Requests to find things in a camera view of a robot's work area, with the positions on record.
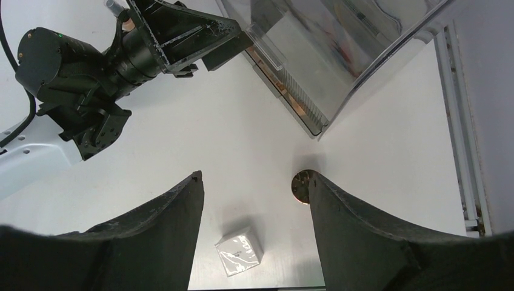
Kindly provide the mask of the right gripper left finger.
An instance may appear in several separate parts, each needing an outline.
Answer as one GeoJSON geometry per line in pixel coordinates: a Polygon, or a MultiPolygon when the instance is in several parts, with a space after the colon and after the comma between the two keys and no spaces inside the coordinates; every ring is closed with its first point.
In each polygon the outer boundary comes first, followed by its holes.
{"type": "Polygon", "coordinates": [[[2,290],[187,290],[204,208],[202,173],[85,232],[1,227],[2,290]]]}

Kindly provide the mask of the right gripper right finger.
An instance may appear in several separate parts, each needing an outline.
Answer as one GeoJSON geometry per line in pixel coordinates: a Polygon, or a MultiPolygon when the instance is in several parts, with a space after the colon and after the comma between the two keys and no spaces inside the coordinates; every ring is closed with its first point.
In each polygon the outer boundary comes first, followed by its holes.
{"type": "Polygon", "coordinates": [[[327,290],[512,290],[513,233],[468,238],[393,216],[309,173],[327,290]]]}

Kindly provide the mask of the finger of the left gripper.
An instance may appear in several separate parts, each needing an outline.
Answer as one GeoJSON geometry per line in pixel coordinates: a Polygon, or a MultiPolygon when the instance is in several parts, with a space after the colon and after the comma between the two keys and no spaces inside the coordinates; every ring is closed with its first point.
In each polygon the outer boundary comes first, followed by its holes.
{"type": "Polygon", "coordinates": [[[253,41],[247,33],[241,32],[238,36],[205,55],[202,61],[206,69],[212,72],[222,67],[252,45],[253,41]]]}

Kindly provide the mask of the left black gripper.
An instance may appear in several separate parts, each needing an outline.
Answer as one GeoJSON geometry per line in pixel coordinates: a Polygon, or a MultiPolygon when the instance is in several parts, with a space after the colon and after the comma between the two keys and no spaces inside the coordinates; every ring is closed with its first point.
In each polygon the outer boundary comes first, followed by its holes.
{"type": "Polygon", "coordinates": [[[83,160],[111,146],[131,116],[117,101],[161,72],[186,75],[194,64],[238,36],[237,21],[177,2],[129,1],[137,31],[120,33],[106,51],[47,28],[18,45],[16,80],[38,101],[37,116],[61,128],[83,160]]]}

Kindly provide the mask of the clear acrylic organizer box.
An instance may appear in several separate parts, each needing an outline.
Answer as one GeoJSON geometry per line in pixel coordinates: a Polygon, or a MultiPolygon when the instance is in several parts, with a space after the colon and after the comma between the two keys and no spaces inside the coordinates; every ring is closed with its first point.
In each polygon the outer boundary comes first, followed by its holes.
{"type": "Polygon", "coordinates": [[[405,45],[429,43],[458,1],[218,1],[244,56],[309,137],[405,45]]]}

